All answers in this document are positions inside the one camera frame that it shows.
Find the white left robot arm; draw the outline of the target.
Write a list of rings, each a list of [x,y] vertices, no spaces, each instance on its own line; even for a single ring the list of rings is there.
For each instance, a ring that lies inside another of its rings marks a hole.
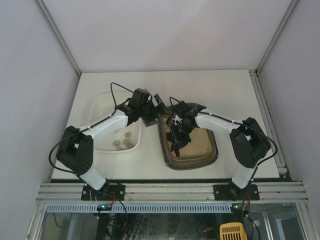
[[[107,116],[81,128],[67,127],[62,139],[52,148],[57,149],[56,160],[67,169],[56,169],[74,174],[92,189],[100,190],[107,179],[94,166],[95,146],[138,120],[142,120],[146,127],[155,125],[166,109],[158,94],[136,89],[132,97],[116,105]]]

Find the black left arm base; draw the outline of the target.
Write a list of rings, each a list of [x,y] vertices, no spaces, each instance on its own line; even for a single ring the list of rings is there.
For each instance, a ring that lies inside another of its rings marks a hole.
[[[123,184],[107,184],[101,189],[95,190],[85,184],[81,192],[82,201],[123,201],[125,198],[126,186]]]

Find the black litter scoop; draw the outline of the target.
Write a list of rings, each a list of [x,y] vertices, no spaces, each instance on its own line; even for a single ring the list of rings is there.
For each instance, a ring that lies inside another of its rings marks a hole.
[[[175,156],[179,158],[181,156],[180,149],[191,142],[190,134],[185,132],[182,123],[176,120],[176,115],[171,114],[165,124],[169,128],[166,138],[171,143],[170,151],[174,152]]]

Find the grey litter box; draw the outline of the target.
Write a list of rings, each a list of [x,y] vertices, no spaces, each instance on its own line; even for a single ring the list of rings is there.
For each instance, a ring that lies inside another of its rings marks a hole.
[[[205,109],[200,104],[187,104],[192,108],[189,112],[198,114]],[[166,133],[170,130],[166,125],[166,121],[170,115],[175,115],[173,112],[175,105],[168,107],[167,114],[162,115],[157,123],[161,150],[166,166],[173,170],[182,171],[198,169],[213,164],[219,155],[215,135],[212,131],[201,128],[198,125],[190,133],[191,142],[179,150],[180,157],[176,157],[175,153],[171,152],[171,143],[167,141],[166,136]]]

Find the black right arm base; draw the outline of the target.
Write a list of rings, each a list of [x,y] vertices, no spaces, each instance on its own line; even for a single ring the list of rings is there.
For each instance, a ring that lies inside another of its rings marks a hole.
[[[253,201],[260,200],[258,186],[255,184],[250,184],[243,189],[233,184],[215,184],[213,193],[216,201],[240,201],[247,196],[250,196]]]

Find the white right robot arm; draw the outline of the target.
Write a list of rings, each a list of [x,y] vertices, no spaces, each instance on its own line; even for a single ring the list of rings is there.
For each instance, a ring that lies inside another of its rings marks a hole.
[[[231,182],[245,189],[253,179],[258,165],[265,160],[273,140],[264,134],[258,122],[249,117],[234,120],[208,110],[190,110],[176,114],[171,128],[172,150],[177,151],[191,142],[190,133],[195,128],[220,132],[229,136],[238,165]]]

